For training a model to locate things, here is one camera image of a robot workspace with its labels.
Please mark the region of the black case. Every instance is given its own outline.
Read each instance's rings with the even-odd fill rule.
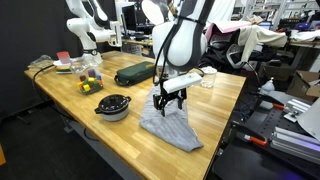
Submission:
[[[144,61],[133,66],[126,67],[117,71],[114,77],[115,82],[119,86],[132,86],[142,82],[154,74],[154,63]]]

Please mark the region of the box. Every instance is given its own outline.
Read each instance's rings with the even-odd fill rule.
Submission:
[[[3,154],[3,151],[2,151],[2,148],[1,148],[1,144],[0,144],[0,165],[6,163],[6,159],[4,157],[4,154]]]
[[[288,78],[293,74],[293,69],[285,63],[282,63],[281,66],[269,66],[266,63],[261,63],[259,68],[259,77],[267,79],[274,78],[277,81],[287,81]]]
[[[314,101],[320,96],[320,85],[310,85],[310,82],[317,82],[319,78],[320,73],[296,71],[286,93],[309,101]]]

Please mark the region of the wooden table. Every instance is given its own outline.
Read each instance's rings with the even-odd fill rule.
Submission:
[[[36,83],[142,178],[203,179],[245,78],[218,73],[213,89],[199,85],[187,89],[189,125],[204,144],[187,153],[139,126],[146,96],[153,85],[151,78],[132,87],[119,87],[113,80],[118,69],[143,60],[154,60],[116,51],[102,56],[104,61],[100,70],[104,89],[95,94],[82,95],[77,91],[74,76],[57,75],[54,70],[39,74]],[[32,78],[32,72],[25,73]],[[107,122],[95,114],[94,109],[102,98],[116,93],[132,98],[130,112],[121,121]]]

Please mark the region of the yellow object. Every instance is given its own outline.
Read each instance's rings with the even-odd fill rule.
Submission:
[[[88,81],[89,81],[89,82],[94,82],[94,81],[95,81],[95,78],[88,78]]]
[[[6,158],[4,157],[2,148],[1,148],[1,144],[0,144],[0,165],[6,163]]]
[[[78,86],[79,90],[82,90],[82,85],[83,85],[82,82],[77,82],[77,86]]]
[[[85,91],[90,91],[90,86],[88,84],[83,85]]]

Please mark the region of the lab equipment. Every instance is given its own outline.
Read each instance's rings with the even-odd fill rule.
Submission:
[[[158,76],[158,81],[154,83],[160,85],[160,95],[154,94],[153,101],[162,116],[165,116],[166,104],[173,99],[178,100],[178,107],[182,109],[182,103],[187,98],[186,88],[201,81],[199,74],[188,74],[188,71],[197,66],[205,52],[206,38],[202,32],[213,3],[205,0],[182,2],[174,21],[153,28]]]
[[[121,30],[118,21],[109,21],[98,0],[66,0],[70,11],[79,18],[67,21],[68,29],[76,34],[83,46],[83,58],[102,62],[100,53],[97,51],[96,42],[108,42],[110,46],[121,47]],[[93,10],[91,16],[83,3],[88,2]]]

